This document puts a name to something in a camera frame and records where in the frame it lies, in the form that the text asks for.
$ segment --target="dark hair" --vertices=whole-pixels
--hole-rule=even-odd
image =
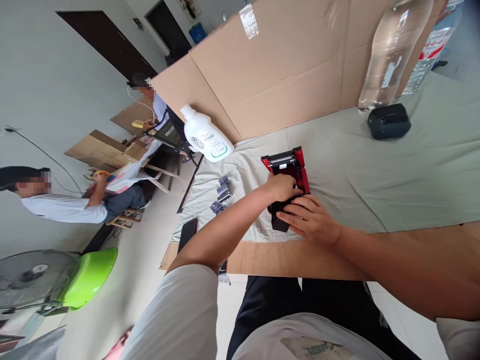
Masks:
[[[7,166],[0,168],[0,191],[16,192],[18,183],[29,183],[31,178],[44,177],[48,167],[36,169],[28,166]]]
[[[147,82],[149,76],[143,72],[136,72],[131,77],[130,87],[131,88],[149,88],[150,85]]]

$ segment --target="tape on cardboard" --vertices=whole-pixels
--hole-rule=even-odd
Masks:
[[[245,29],[245,34],[248,36],[249,40],[259,34],[259,27],[257,25],[257,19],[255,18],[252,4],[248,4],[240,10],[240,19],[243,28]]]

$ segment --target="hand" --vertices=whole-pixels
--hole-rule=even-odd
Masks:
[[[300,189],[295,189],[294,185],[297,182],[290,175],[278,174],[273,172],[268,174],[268,180],[261,187],[271,195],[271,202],[287,201],[295,195],[301,195],[304,192]]]
[[[142,124],[143,130],[147,131],[147,130],[150,129],[153,125],[154,125],[154,120],[153,120],[153,119],[144,121],[143,124]]]
[[[106,184],[109,177],[104,172],[97,173],[93,176],[93,179],[97,184]]]
[[[279,211],[277,217],[289,223],[290,229],[298,235],[322,245],[339,242],[343,226],[332,218],[315,196],[297,197],[283,209],[292,215]]]

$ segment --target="black phone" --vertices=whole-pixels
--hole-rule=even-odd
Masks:
[[[178,244],[177,254],[184,248],[184,246],[190,241],[190,239],[197,232],[197,222],[198,220],[195,218],[184,223],[183,226],[181,227],[180,243]]]

